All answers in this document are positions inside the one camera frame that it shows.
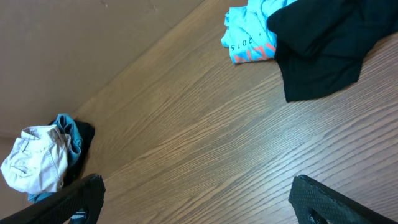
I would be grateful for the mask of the folded light blue jeans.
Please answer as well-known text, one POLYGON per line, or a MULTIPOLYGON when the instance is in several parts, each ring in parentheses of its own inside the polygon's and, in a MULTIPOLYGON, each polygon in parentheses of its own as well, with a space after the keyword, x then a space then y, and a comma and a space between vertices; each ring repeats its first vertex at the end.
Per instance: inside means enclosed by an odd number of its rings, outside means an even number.
POLYGON ((31 182, 25 188, 28 201, 43 200, 77 177, 86 143, 79 127, 80 123, 68 114, 59 114, 47 126, 22 130, 20 150, 29 155, 25 165, 31 182))

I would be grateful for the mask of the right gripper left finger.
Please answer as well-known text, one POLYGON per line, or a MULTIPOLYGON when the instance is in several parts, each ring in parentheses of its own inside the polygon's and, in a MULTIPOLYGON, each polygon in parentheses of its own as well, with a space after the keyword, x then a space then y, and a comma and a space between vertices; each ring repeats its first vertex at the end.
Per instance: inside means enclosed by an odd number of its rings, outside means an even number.
POLYGON ((85 223, 95 224, 104 204, 102 176, 90 174, 68 187, 1 220, 2 224, 64 223, 76 212, 87 213, 85 223))

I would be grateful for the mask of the crumpled black t-shirt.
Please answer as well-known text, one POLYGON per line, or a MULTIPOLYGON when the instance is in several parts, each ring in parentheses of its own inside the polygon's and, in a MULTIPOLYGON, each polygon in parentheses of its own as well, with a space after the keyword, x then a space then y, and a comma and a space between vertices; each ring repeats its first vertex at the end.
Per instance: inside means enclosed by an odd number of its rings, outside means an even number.
POLYGON ((312 100, 358 81, 368 52, 397 32, 397 0, 299 0, 267 25, 286 101, 312 100))

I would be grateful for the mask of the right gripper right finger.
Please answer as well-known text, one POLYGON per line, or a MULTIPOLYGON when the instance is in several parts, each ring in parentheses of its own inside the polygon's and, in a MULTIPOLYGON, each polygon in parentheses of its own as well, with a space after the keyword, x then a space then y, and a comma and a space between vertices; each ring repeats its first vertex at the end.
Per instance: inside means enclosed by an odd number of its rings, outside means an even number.
POLYGON ((397 224, 307 175, 294 177, 289 202, 299 224, 397 224))

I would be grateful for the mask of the beige khaki shorts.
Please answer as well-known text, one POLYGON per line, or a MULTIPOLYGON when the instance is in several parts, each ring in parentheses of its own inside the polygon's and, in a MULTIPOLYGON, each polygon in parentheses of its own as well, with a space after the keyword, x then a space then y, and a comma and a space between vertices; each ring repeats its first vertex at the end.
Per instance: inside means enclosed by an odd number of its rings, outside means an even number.
POLYGON ((56 125, 31 126, 21 131, 1 164, 8 186, 19 192, 41 194, 63 187, 71 136, 56 125))

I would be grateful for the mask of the crumpled light blue t-shirt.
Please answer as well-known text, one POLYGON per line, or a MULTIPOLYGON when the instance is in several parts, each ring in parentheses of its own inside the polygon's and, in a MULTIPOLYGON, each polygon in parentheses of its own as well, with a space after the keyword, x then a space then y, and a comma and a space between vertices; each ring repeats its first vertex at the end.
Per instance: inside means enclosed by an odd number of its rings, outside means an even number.
POLYGON ((225 15, 226 32, 221 38, 234 64, 274 58, 277 36, 267 26, 267 19, 295 0, 248 0, 241 7, 231 7, 225 15))

